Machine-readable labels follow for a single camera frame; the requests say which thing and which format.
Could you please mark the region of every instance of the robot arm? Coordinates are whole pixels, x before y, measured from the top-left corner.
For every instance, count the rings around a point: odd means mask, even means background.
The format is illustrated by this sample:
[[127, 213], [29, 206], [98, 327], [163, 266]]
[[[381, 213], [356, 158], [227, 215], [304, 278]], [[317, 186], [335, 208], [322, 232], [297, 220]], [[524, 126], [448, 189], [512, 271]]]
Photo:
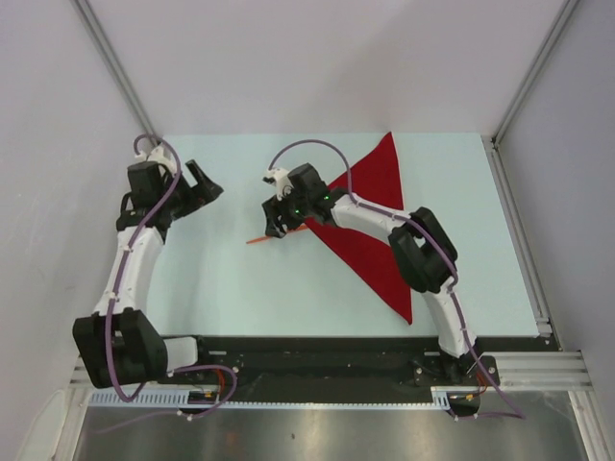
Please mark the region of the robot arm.
[[[212, 182], [194, 160], [186, 166], [196, 185], [190, 187], [183, 176], [179, 178], [172, 195], [136, 237], [122, 267], [122, 259], [138, 224], [164, 195], [176, 173], [175, 163], [165, 155], [162, 147], [154, 149], [149, 156], [141, 154], [137, 163], [128, 168], [131, 192], [124, 196], [116, 222], [117, 252], [107, 287], [94, 313], [77, 319], [73, 325], [73, 337], [97, 388], [111, 386], [105, 339], [111, 297], [115, 299], [111, 347], [119, 384], [160, 379], [198, 359], [195, 338], [162, 339], [145, 316], [154, 266], [171, 223], [213, 202], [222, 193], [222, 188]], [[129, 200], [131, 209], [127, 209]], [[121, 283], [114, 293], [118, 273]]]
[[[298, 228], [310, 217], [320, 224], [353, 229], [389, 245], [402, 277], [427, 302], [442, 352], [453, 360], [471, 363], [459, 317], [447, 294], [451, 271], [429, 242], [417, 243], [423, 235], [407, 222], [417, 223], [455, 261], [455, 247], [429, 209], [421, 207], [410, 213], [371, 203], [357, 195], [353, 200], [343, 188], [329, 190], [309, 163], [290, 172], [280, 168], [269, 170], [263, 180], [274, 184], [277, 190], [262, 204], [267, 235], [282, 238], [287, 230]], [[467, 332], [474, 345], [476, 335]]]

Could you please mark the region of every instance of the metal floor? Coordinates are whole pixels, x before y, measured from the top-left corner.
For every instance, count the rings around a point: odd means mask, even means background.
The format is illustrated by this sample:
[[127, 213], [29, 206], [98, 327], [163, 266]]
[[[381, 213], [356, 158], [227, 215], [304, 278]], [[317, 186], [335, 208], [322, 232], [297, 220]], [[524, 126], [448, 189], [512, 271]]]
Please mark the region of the metal floor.
[[[504, 409], [495, 394], [484, 409]], [[89, 408], [75, 461], [587, 460], [568, 394], [517, 393], [528, 420], [455, 423], [435, 411], [221, 410], [192, 423], [147, 409]]]

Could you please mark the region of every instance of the orange stick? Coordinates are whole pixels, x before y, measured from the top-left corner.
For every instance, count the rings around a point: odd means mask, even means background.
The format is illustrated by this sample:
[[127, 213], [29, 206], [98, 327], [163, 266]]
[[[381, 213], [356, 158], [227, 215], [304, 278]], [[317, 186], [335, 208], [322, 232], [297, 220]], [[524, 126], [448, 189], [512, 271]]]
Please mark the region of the orange stick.
[[[304, 231], [308, 228], [308, 226], [306, 226], [305, 224], [302, 224], [301, 226], [299, 226], [297, 229], [295, 230], [289, 230], [288, 233], [292, 233], [292, 232], [298, 232], [298, 231]], [[268, 236], [263, 236], [263, 237], [259, 237], [259, 238], [255, 238], [252, 240], [248, 240], [246, 242], [246, 244], [248, 245], [252, 245], [253, 243], [258, 243], [258, 242], [264, 242], [265, 240], [269, 240], [270, 238], [273, 237], [268, 237]]]

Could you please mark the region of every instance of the red triangle cloth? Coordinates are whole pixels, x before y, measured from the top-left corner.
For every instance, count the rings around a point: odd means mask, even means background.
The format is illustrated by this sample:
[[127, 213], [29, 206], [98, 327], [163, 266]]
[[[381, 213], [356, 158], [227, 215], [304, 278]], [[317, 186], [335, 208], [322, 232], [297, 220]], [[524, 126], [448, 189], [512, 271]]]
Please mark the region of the red triangle cloth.
[[[388, 133], [376, 149], [356, 163], [351, 171], [354, 192], [360, 197], [404, 209], [400, 165], [392, 133]], [[348, 186], [346, 172], [330, 184], [330, 187], [336, 186]], [[412, 323], [410, 288], [402, 279], [388, 245], [355, 230], [321, 226], [312, 220], [306, 224], [385, 303], [409, 324]]]

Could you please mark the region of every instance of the light blue table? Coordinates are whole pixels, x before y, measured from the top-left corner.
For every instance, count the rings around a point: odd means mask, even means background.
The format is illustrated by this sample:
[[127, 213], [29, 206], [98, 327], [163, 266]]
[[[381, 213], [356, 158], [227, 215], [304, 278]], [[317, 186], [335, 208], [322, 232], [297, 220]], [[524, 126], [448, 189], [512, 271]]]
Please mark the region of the light blue table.
[[[286, 144], [319, 137], [355, 162], [382, 133], [169, 136], [225, 192], [174, 223], [157, 264], [147, 315], [162, 334], [247, 336], [425, 336], [435, 328], [413, 293], [409, 326], [309, 230], [257, 245], [261, 181]], [[487, 158], [475, 133], [395, 133], [406, 208], [431, 208], [459, 252], [457, 289], [478, 335], [535, 336], [537, 328]], [[279, 162], [309, 161], [328, 182], [343, 171], [321, 146]]]

